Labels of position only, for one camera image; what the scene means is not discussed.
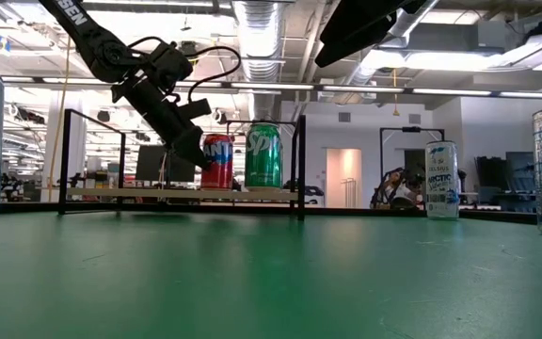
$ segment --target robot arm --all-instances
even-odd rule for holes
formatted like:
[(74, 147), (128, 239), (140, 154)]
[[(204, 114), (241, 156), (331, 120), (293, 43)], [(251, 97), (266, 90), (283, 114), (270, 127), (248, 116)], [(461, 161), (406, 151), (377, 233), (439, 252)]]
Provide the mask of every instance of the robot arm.
[(166, 100), (175, 83), (193, 72), (174, 42), (159, 40), (151, 54), (138, 52), (131, 48), (135, 43), (125, 45), (93, 21), (78, 0), (39, 1), (70, 35), (93, 75), (116, 84), (112, 86), (113, 102), (126, 98), (169, 149), (195, 165), (208, 168), (199, 148), (202, 130), (191, 121), (211, 113), (208, 103), (200, 100), (178, 107)]

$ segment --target wooden shelf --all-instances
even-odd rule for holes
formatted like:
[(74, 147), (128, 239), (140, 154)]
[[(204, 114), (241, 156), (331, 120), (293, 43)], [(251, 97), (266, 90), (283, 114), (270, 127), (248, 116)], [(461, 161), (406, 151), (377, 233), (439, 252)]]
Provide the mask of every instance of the wooden shelf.
[(228, 199), (240, 201), (297, 201), (298, 193), (288, 190), (281, 192), (232, 192), (193, 189), (144, 189), (144, 188), (68, 188), (68, 195), (100, 197), (147, 197), (147, 198), (188, 198)]

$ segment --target green tabletop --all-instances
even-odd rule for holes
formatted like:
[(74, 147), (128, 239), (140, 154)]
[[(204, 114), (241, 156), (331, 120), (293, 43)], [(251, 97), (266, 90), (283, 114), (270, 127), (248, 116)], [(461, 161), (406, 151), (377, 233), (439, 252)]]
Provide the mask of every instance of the green tabletop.
[(3, 215), (0, 338), (542, 338), (542, 235), (469, 219)]

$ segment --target green soda can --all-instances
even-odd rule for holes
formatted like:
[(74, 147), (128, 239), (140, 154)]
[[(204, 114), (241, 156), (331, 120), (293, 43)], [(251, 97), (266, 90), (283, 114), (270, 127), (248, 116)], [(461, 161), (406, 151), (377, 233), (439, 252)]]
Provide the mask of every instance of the green soda can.
[(246, 138), (246, 181), (249, 191), (281, 190), (281, 140), (278, 126), (255, 122)]

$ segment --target red soda can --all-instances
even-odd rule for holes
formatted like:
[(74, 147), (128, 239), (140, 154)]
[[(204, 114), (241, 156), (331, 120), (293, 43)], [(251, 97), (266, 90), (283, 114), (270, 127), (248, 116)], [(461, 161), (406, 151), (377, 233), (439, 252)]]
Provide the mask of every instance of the red soda can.
[(201, 188), (231, 190), (233, 186), (233, 143), (226, 135), (211, 134), (204, 139), (204, 155), (211, 162), (202, 171)]

